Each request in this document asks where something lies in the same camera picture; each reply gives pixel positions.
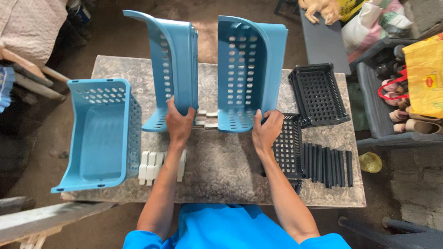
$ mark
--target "hand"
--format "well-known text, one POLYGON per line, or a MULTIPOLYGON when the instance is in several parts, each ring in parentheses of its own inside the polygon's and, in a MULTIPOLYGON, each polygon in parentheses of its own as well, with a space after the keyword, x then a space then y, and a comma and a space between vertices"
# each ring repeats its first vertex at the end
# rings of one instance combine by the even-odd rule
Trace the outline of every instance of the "hand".
POLYGON ((257 110, 252 130, 252 140, 260 158, 264 154, 272 153, 273 155, 271 147, 275 139, 280 135, 284 115, 278 110, 272 110, 265 112, 264 117, 268 119, 262 125, 261 111, 257 110))
POLYGON ((191 134, 192 123, 194 121, 195 110, 190 107, 188 114, 182 116, 174 103, 174 96, 167 101, 168 113, 166 115, 166 125, 171 138, 170 147, 183 150, 191 134))

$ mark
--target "wall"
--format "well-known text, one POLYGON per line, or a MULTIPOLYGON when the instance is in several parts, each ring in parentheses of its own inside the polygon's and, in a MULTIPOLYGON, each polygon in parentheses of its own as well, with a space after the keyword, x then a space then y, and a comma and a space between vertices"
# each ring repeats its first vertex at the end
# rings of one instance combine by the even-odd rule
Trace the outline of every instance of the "wall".
POLYGON ((443 146, 390 151, 402 219, 443 231, 443 146))

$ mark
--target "plastic basket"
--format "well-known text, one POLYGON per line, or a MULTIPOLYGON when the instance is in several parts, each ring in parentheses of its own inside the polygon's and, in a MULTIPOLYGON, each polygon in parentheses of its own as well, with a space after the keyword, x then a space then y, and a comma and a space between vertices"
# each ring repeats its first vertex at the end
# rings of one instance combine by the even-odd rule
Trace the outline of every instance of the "plastic basket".
POLYGON ((218 17, 219 131, 248 131, 257 109, 276 108, 287 36, 282 24, 218 17))
POLYGON ((158 19, 131 10, 124 10, 123 15, 148 26, 157 109, 142 129, 147 132, 166 131, 166 100, 172 95, 182 115, 187 115, 189 107, 198 109, 198 31, 189 22, 158 19))
POLYGON ((141 108, 124 79, 69 80, 74 108, 68 168, 51 193, 113 187, 138 175, 141 108))
POLYGON ((272 145, 275 159, 287 178, 305 178, 300 115, 293 113, 283 113, 283 115, 283 127, 272 145))
POLYGON ((297 65, 289 74, 302 128, 336 125, 351 120, 345 113, 333 68, 332 63, 297 65))

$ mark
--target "person's left hand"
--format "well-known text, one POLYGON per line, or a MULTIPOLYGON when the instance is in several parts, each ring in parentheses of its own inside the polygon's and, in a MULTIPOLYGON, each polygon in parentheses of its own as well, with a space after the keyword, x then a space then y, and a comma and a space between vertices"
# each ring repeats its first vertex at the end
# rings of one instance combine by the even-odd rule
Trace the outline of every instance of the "person's left hand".
POLYGON ((174 96, 167 101, 168 114, 166 115, 166 125, 171 138, 169 146, 183 150, 191 133, 194 121, 195 110, 190 107, 188 114, 182 116, 175 107, 174 96))

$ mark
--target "yellow bag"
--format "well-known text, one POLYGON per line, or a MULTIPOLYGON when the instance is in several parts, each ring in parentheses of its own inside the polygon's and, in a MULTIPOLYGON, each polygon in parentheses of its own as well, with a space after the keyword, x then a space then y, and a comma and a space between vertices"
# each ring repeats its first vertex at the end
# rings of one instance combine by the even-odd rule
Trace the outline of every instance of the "yellow bag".
POLYGON ((411 113, 443 118, 443 33, 403 48, 411 113))
POLYGON ((338 0, 340 5, 340 21, 347 22, 355 13, 361 9, 364 2, 369 0, 338 0))

